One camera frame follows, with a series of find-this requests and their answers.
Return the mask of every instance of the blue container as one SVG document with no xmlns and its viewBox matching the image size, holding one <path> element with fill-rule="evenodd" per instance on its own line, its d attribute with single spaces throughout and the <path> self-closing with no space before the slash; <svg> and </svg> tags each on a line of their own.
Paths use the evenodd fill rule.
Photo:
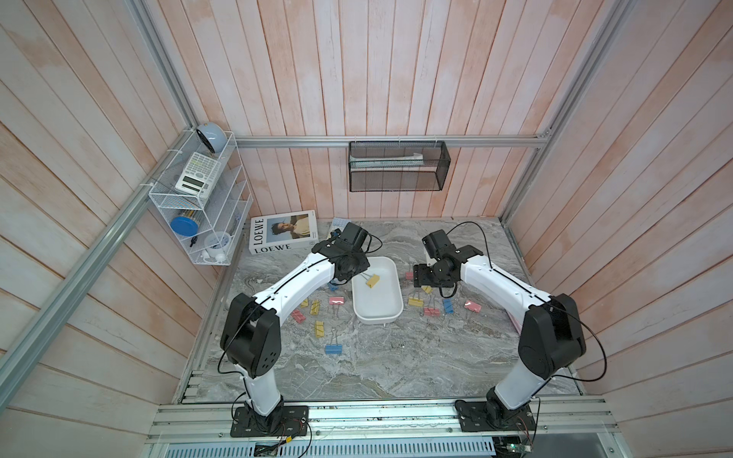
<svg viewBox="0 0 733 458">
<path fill-rule="evenodd" d="M 203 213 L 198 210 L 181 210 L 181 213 L 171 220 L 171 229 L 183 237 L 193 237 L 199 233 L 202 216 Z"/>
</svg>

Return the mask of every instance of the blue lid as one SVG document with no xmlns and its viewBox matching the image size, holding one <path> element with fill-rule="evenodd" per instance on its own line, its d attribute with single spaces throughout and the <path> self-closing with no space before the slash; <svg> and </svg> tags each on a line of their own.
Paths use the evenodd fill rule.
<svg viewBox="0 0 733 458">
<path fill-rule="evenodd" d="M 177 216 L 171 221 L 171 229 L 176 234 L 181 234 L 183 237 L 193 237 L 199 231 L 199 225 L 190 218 L 185 216 Z"/>
</svg>

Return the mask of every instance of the white tray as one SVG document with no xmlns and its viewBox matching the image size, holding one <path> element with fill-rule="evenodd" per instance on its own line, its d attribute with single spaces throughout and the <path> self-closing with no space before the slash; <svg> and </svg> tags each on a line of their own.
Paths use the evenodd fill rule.
<svg viewBox="0 0 733 458">
<path fill-rule="evenodd" d="M 391 323 L 404 308 L 397 266 L 394 261 L 384 256 L 367 259 L 369 268 L 366 269 L 365 275 L 357 275 L 351 280 L 354 313 L 365 325 Z M 379 281 L 373 288 L 369 288 L 367 279 L 372 275 L 379 275 Z"/>
</svg>

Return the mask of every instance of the book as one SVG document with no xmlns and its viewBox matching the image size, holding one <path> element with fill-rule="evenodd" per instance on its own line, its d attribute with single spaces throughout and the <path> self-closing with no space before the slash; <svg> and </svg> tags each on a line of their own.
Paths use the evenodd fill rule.
<svg viewBox="0 0 733 458">
<path fill-rule="evenodd" d="M 249 252 L 272 253 L 308 248 L 318 243 L 314 210 L 256 216 L 250 220 Z"/>
</svg>

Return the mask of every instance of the calculator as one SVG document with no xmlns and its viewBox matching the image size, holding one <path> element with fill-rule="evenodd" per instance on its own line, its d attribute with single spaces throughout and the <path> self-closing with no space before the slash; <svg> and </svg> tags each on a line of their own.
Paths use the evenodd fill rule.
<svg viewBox="0 0 733 458">
<path fill-rule="evenodd" d="M 191 155 L 176 182 L 176 189 L 205 201 L 221 173 L 221 162 L 195 152 Z"/>
</svg>

